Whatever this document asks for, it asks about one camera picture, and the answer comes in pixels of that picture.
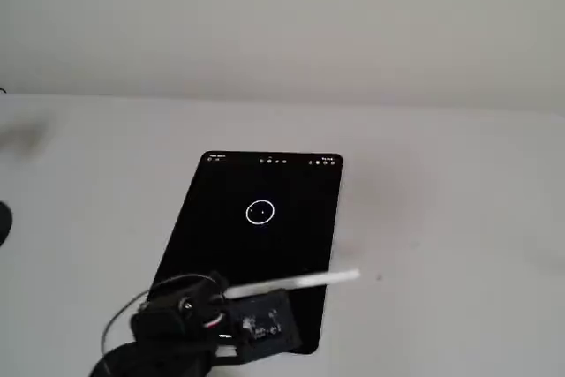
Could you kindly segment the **black gripper body with motor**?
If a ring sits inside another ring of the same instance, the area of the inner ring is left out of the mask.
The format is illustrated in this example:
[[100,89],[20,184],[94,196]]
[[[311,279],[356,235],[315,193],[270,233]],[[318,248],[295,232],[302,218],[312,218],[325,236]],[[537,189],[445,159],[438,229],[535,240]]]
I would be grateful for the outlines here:
[[131,317],[141,351],[159,362],[242,365],[301,344],[290,278],[230,286],[217,274],[175,275],[153,284]]

